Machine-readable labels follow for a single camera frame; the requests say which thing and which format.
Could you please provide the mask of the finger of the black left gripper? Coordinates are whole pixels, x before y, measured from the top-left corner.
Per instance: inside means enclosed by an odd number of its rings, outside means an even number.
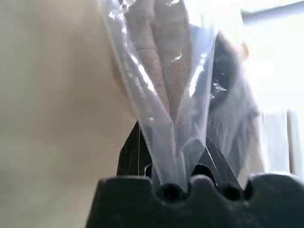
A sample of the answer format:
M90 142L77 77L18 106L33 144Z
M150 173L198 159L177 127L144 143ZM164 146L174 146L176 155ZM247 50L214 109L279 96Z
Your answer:
M215 40L212 70L212 101L235 96L239 89L240 62L236 49L222 33Z

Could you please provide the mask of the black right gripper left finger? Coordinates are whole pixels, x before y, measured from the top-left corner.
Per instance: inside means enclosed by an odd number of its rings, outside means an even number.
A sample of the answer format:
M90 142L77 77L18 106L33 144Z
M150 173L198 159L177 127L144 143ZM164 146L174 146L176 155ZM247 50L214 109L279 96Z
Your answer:
M152 176L151 156L137 122L121 149L116 175Z

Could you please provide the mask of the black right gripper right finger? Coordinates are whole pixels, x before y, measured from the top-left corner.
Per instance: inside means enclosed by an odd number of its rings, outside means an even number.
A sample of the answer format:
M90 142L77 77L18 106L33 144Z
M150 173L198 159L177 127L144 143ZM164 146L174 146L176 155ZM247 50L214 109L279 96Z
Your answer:
M209 138L206 139L205 151L196 163L194 175L209 177L216 187L231 184L240 188L240 184L221 150Z

